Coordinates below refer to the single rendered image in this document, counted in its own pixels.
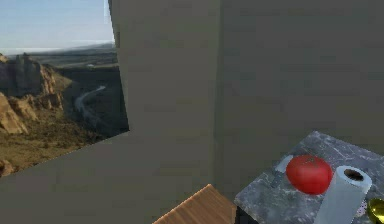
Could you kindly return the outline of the shiny gold round object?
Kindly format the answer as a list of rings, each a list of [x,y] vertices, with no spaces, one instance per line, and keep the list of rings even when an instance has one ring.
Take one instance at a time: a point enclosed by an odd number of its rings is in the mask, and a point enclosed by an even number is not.
[[[384,224],[384,199],[370,199],[367,206],[367,215],[373,224]]]

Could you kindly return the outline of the grey marble countertop cabinet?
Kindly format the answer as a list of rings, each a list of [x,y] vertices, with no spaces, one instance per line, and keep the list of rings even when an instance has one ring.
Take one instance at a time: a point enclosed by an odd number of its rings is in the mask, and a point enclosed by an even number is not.
[[[341,165],[356,167],[372,180],[364,200],[384,199],[384,155],[318,131],[311,132],[288,153],[320,157],[333,169]],[[313,224],[323,197],[298,191],[287,178],[273,187],[275,176],[273,167],[265,170],[235,196],[234,203],[258,224]]]

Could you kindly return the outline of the brown wooden table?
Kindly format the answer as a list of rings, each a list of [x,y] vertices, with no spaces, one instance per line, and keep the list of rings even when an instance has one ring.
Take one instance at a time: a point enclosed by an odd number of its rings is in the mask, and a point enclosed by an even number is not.
[[[237,206],[207,184],[152,224],[235,224]]]

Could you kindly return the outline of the white paper towel roll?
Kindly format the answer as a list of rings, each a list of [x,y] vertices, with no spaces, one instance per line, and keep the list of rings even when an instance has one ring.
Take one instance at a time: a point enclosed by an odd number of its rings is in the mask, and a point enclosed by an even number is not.
[[[313,224],[352,224],[372,179],[352,166],[336,168]]]

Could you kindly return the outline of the red tomato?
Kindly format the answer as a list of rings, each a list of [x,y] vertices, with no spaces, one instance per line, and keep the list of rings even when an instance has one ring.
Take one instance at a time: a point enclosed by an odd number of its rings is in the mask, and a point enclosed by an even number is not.
[[[325,160],[307,154],[294,157],[287,165],[286,175],[297,190],[319,195],[328,189],[333,171]]]

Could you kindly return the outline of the window with canyon view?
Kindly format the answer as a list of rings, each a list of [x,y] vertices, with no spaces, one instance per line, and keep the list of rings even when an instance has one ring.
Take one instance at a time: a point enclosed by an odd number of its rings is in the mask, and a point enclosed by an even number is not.
[[[0,0],[0,178],[128,131],[112,0]]]

